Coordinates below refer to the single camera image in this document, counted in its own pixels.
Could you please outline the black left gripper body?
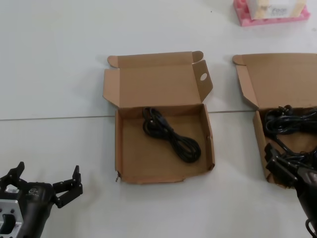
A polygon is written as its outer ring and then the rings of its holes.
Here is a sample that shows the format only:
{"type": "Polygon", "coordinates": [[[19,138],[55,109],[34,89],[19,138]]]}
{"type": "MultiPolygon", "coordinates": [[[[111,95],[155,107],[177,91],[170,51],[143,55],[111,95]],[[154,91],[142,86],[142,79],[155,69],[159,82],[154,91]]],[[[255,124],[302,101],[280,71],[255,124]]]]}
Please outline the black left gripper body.
{"type": "Polygon", "coordinates": [[[22,189],[19,205],[23,219],[47,220],[55,202],[56,192],[49,183],[31,182],[22,189]]]}

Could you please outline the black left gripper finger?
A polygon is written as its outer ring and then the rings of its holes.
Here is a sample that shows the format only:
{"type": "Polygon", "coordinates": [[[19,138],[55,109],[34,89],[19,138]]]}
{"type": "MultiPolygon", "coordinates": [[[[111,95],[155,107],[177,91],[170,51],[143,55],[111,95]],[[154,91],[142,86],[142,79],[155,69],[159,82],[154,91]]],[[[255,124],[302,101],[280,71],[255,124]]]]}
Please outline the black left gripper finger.
{"type": "Polygon", "coordinates": [[[72,179],[54,183],[53,189],[55,191],[54,203],[58,208],[64,207],[82,195],[83,186],[79,166],[75,167],[72,179]]]}
{"type": "Polygon", "coordinates": [[[5,191],[8,185],[12,185],[21,190],[26,186],[26,181],[22,180],[20,176],[25,169],[24,162],[20,162],[17,167],[12,168],[9,172],[0,178],[0,190],[5,191]]]}

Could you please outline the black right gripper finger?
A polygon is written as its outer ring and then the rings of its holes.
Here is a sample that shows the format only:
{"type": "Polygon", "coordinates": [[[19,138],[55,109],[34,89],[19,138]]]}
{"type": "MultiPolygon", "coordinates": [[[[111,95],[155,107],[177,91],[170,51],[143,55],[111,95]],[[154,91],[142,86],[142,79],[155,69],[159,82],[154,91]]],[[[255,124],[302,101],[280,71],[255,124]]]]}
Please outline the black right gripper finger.
{"type": "Polygon", "coordinates": [[[298,166],[283,159],[281,154],[268,143],[264,149],[266,169],[284,186],[293,187],[298,178],[296,177],[298,166]]]}

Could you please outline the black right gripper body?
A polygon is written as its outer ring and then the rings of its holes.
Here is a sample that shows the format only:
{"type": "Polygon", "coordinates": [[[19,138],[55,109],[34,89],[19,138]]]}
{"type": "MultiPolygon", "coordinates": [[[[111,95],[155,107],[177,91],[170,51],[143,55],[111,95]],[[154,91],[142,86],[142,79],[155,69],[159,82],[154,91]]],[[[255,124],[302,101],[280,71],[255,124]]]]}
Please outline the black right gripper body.
{"type": "Polygon", "coordinates": [[[298,198],[317,197],[317,172],[306,167],[299,167],[296,173],[297,181],[294,185],[298,198]]]}

